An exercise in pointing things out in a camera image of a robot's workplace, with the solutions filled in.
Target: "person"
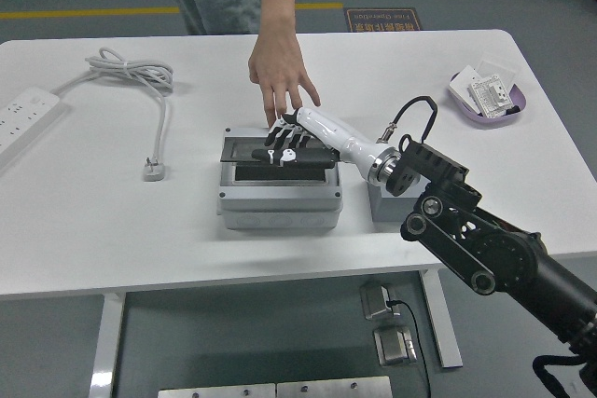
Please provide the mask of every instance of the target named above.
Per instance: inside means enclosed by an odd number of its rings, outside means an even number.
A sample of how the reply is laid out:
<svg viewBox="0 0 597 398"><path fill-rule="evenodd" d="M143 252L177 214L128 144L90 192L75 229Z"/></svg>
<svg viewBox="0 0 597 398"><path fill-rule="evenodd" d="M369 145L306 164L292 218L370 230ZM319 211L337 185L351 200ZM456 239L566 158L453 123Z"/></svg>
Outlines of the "person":
<svg viewBox="0 0 597 398"><path fill-rule="evenodd" d="M177 0L190 34L258 34L249 58L249 79L258 84L268 125L302 106L299 87L321 104L302 59L295 0Z"/></svg>

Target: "floor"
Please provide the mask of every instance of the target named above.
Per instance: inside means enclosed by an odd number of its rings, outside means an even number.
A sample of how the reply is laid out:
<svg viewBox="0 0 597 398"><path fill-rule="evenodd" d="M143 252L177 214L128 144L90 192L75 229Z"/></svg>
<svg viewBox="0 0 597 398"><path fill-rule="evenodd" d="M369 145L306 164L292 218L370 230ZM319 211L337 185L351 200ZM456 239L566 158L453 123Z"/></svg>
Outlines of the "floor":
<svg viewBox="0 0 597 398"><path fill-rule="evenodd" d="M508 31L597 175L595 0L297 1L415 7L425 30ZM0 13L173 6L174 0L0 0ZM302 9L297 18L300 33L346 31L341 9ZM184 33L177 14L50 19L0 14L0 42ZM559 163L557 148L554 163ZM597 258L562 263L597 288ZM452 370L439 365L415 273L129 294L114 396L384 375L395 397L424 397L422 363L384 368L377 362L371 335L376 323L363 318L359 296L360 286L370 280L393 284L412 305L421 329L416 346L426 355L432 396L548 396L531 362L538 354L565 354L567 348L509 297L477 296L450 272L442 272L441 279L465 365ZM99 295L0 302L0 396L87 396L102 303ZM403 319L412 330L412 318ZM571 396L589 397L576 370L552 369Z"/></svg>

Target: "black cable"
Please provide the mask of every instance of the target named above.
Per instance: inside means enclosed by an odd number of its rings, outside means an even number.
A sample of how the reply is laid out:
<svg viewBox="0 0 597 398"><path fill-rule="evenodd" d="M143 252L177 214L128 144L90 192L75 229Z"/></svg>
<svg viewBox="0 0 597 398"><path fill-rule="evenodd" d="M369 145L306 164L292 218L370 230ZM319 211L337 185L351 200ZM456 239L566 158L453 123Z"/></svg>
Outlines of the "black cable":
<svg viewBox="0 0 597 398"><path fill-rule="evenodd" d="M431 128L433 128L433 124L435 123L437 117L437 104L433 101L431 97L421 96L413 98L404 106L402 106L402 109L400 109L400 111L396 114L396 118L394 118L394 121L392 123L396 125L398 123L398 120L402 118L405 112L407 112L407 109L409 109L413 104L418 102L426 102L427 104L429 104L429 107L431 107L432 111L431 117L429 117L429 120L427 121L427 126L425 127L423 135L421 136L421 143L424 143L424 140L427 138L427 135L429 135L429 131L431 131Z"/></svg>
<svg viewBox="0 0 597 398"><path fill-rule="evenodd" d="M581 356L537 356L533 361L533 371L546 389L556 398L570 398L560 381L545 368L546 365L581 365L587 360Z"/></svg>
<svg viewBox="0 0 597 398"><path fill-rule="evenodd" d="M419 325L417 325L417 319L414 317L414 312L412 312L412 308L407 302L402 300L388 300L385 302L388 307L392 307L394 305L404 305L409 309L410 316L412 316L412 321L414 322L414 331L417 335L417 343L419 344L419 349L421 349L421 358L423 359L423 368L425 371L425 380L427 382L427 398L431 398L431 381L429 380L429 370L427 369L427 361L425 360L425 354L423 353L423 346L421 345L421 336L419 335Z"/></svg>

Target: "purple dish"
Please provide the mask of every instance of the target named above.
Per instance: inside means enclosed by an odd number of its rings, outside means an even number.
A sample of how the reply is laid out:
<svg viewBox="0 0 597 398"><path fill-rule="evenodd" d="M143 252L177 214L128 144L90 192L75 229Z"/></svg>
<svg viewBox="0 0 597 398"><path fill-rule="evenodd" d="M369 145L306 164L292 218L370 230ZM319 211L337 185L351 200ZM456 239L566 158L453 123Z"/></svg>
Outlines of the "purple dish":
<svg viewBox="0 0 597 398"><path fill-rule="evenodd" d="M458 74L454 75L451 79L454 79L457 76L458 76ZM484 125L489 125L492 123L500 123L502 121L511 120L524 110L524 108L526 107L526 98L524 97L524 94L521 92L521 90L518 88L518 86L516 84L512 85L512 89L510 90L509 94L510 94L510 98L512 99L512 102L514 103L515 106L518 106L520 108L520 111L517 113L514 113L514 114L510 114L508 116L487 118L484 116L478 116L471 110L467 109L466 106L450 92L450 95L452 96L452 98L454 99L456 104L458 105L458 108L467 118L470 118L471 120L476 121L477 123L482 123Z"/></svg>

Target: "yellow floor line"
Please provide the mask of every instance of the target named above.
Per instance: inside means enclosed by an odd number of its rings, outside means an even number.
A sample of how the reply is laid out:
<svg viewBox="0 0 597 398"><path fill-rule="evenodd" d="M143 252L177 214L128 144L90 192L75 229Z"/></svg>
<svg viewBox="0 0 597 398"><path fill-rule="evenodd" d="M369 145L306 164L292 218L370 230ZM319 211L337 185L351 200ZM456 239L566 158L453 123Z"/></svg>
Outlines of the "yellow floor line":
<svg viewBox="0 0 597 398"><path fill-rule="evenodd" d="M54 11L14 11L0 12L0 19L43 19L77 18L86 16L121 16L135 14L174 14L177 7L152 8L111 8L111 9L63 9Z"/></svg>
<svg viewBox="0 0 597 398"><path fill-rule="evenodd" d="M296 4L296 9L339 9L343 5L338 2L317 4ZM45 19L45 18L81 18L87 16L122 16L137 14L177 14L178 7L150 8L105 8L105 9L63 9L49 11L7 11L0 12L2 19Z"/></svg>
<svg viewBox="0 0 597 398"><path fill-rule="evenodd" d="M318 4L295 4L295 9L342 9L340 2L322 2Z"/></svg>

